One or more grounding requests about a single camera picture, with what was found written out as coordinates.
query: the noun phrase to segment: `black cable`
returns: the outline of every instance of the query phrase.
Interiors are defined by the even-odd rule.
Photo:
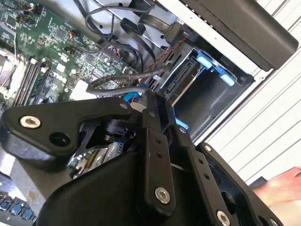
[[[87,16],[87,12],[84,9],[84,7],[82,6],[81,2],[79,0],[73,0],[73,2],[76,5],[76,7],[79,9],[79,11],[82,14],[82,16],[85,18]],[[93,29],[93,33],[98,34],[100,36],[104,36],[104,37],[108,37],[108,38],[112,37],[113,39],[117,39],[117,37],[113,36],[112,32],[111,32],[111,34],[104,34],[101,31],[99,31],[98,27],[93,23],[93,21],[91,20],[91,18],[89,18],[88,24]]]
[[[118,88],[118,89],[95,89],[91,85],[89,85],[87,88],[88,93],[92,93],[94,95],[100,95],[100,96],[115,96],[115,95],[129,93],[129,92],[145,93],[147,90],[150,90],[150,88],[141,87],[141,86],[128,86],[128,87]]]
[[[86,18],[85,18],[85,23],[86,23],[86,26],[93,32],[93,29],[91,27],[89,27],[89,24],[88,24],[88,20],[90,19],[90,17],[93,14],[100,13],[100,12],[108,10],[108,9],[121,9],[121,10],[131,11],[131,12],[148,13],[150,8],[147,9],[147,10],[140,10],[140,9],[135,9],[135,8],[130,8],[130,7],[123,7],[123,6],[104,6],[104,7],[101,7],[101,8],[97,8],[97,9],[91,11],[90,13],[88,13]],[[141,53],[138,53],[138,50],[136,50],[135,48],[133,48],[133,47],[131,47],[131,48],[134,49],[137,52],[137,54],[141,56],[140,57],[141,72],[143,72],[143,58],[142,58],[142,55],[141,55]]]
[[[89,27],[88,20],[93,14],[100,13],[100,12],[108,10],[108,9],[120,9],[120,10],[124,10],[124,11],[136,12],[136,13],[148,13],[150,11],[150,8],[147,10],[142,10],[142,9],[136,9],[136,8],[130,8],[130,7],[124,7],[124,6],[103,6],[101,8],[94,9],[87,14],[87,16],[85,18],[86,26]]]
[[[106,76],[106,77],[102,77],[102,78],[99,78],[99,79],[96,79],[95,81],[91,82],[90,85],[93,87],[93,88],[97,88],[109,81],[115,81],[115,80],[136,80],[136,79],[144,79],[144,78],[148,78],[148,77],[151,77],[151,76],[154,76],[156,74],[161,74],[163,72],[166,72],[170,69],[172,69],[172,64],[169,63],[157,70],[154,70],[152,72],[143,72],[143,73],[140,73],[140,74],[123,74],[123,75],[111,75],[111,76]]]
[[[5,4],[4,0],[0,0],[1,4],[3,5],[4,8],[15,11],[15,12],[24,12],[24,11],[29,11],[30,8],[13,8]]]
[[[128,53],[133,55],[133,62],[134,64],[132,65],[132,67],[136,67],[137,63],[138,63],[138,56],[140,58],[141,61],[141,65],[143,65],[143,58],[142,58],[142,54],[136,50],[135,48],[131,47],[130,45],[127,44],[116,44],[116,43],[112,43],[110,40],[107,39],[107,35],[102,33],[97,26],[92,22],[91,18],[86,19],[87,16],[87,12],[85,11],[85,9],[83,8],[81,2],[79,0],[73,0],[73,2],[75,3],[75,5],[78,7],[78,9],[80,10],[81,14],[83,15],[83,17],[85,18],[86,23],[88,23],[90,25],[90,27],[88,26],[88,28],[95,34],[98,34],[102,39],[104,39],[104,41],[106,42],[106,46],[110,46],[113,45],[117,48],[120,49],[124,49],[125,51],[127,51]]]

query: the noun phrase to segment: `electronic component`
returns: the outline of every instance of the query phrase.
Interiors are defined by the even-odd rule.
[[[69,53],[69,54],[75,54],[75,52],[76,52],[76,49],[75,49],[75,48],[72,48],[72,47],[70,47],[70,46],[66,46],[66,47],[64,48],[64,50],[65,50],[67,53]]]
[[[91,54],[88,54],[87,57],[86,57],[86,61],[89,62],[89,63],[92,63],[93,60],[94,60],[94,56],[91,55]]]
[[[56,66],[56,69],[57,69],[59,72],[64,73],[66,67],[65,67],[64,65],[58,63],[57,66]]]
[[[5,199],[0,203],[0,210],[7,211],[13,201],[11,199]]]
[[[42,14],[42,12],[43,12],[43,7],[41,6],[41,5],[37,5],[37,6],[35,6],[34,7],[34,9],[33,9],[33,13],[35,14],[35,15],[37,15],[37,16],[40,16],[41,14]]]
[[[21,217],[23,220],[29,220],[32,217],[32,215],[33,215],[33,211],[30,208],[27,208]]]
[[[19,215],[19,213],[21,212],[23,206],[24,206],[23,203],[16,203],[16,204],[10,209],[11,215],[13,215],[13,216]]]
[[[78,30],[75,30],[75,29],[72,29],[71,31],[70,31],[70,35],[72,36],[72,37],[74,37],[74,38],[77,38],[77,37],[80,37],[80,32],[78,31]]]
[[[57,32],[56,32],[56,35],[57,37],[59,37],[60,39],[64,39],[65,35],[66,35],[66,32],[63,31],[62,29],[58,29]]]

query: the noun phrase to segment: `motherboard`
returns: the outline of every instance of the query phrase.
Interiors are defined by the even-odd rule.
[[[132,70],[118,50],[96,51],[102,47],[42,5],[26,0],[2,2],[6,6],[0,4],[1,111],[93,98],[82,93],[89,82]],[[7,6],[27,10],[8,10]],[[110,81],[102,88],[121,85]]]

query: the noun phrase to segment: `circular hole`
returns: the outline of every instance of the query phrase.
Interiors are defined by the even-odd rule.
[[[166,194],[165,192],[161,191],[159,192],[160,196],[163,198],[163,199],[166,199]]]
[[[236,202],[234,201],[233,197],[226,191],[222,192],[222,198],[224,199],[224,202],[227,206],[227,209],[230,214],[235,214],[236,213]]]
[[[208,174],[204,173],[204,177],[207,179],[207,180],[210,180],[210,177]]]
[[[49,136],[49,140],[52,144],[58,147],[66,147],[70,144],[70,138],[61,132],[55,132]]]
[[[258,219],[263,226],[269,226],[267,220],[264,219],[262,216],[258,216]]]
[[[160,152],[157,152],[156,155],[158,158],[160,158],[160,159],[162,158],[162,154]]]

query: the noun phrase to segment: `human hand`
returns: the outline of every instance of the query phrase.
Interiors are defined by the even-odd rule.
[[[279,174],[253,191],[268,206],[301,200],[301,168]]]

